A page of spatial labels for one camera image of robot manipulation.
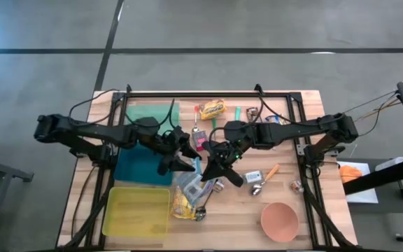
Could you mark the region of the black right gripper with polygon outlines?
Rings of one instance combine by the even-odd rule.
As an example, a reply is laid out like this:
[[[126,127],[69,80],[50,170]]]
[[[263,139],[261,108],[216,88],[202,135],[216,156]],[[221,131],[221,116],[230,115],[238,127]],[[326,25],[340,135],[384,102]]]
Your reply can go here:
[[[221,168],[223,166],[229,168],[243,155],[243,140],[237,141],[205,141],[204,149],[208,152],[207,166],[202,174],[202,181],[209,181],[221,177]],[[224,173],[226,177],[236,187],[243,185],[243,178],[233,169],[226,169]]]

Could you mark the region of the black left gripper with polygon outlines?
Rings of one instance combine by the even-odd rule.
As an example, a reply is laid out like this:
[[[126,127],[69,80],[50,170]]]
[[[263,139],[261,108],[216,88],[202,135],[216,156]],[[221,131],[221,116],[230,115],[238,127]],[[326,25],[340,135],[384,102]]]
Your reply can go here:
[[[182,161],[178,154],[187,158],[202,158],[200,154],[190,145],[190,135],[183,131],[181,126],[175,126],[167,130],[165,134],[154,135],[157,149],[156,153],[162,155],[157,173],[164,176],[167,172],[193,172],[192,165]]]

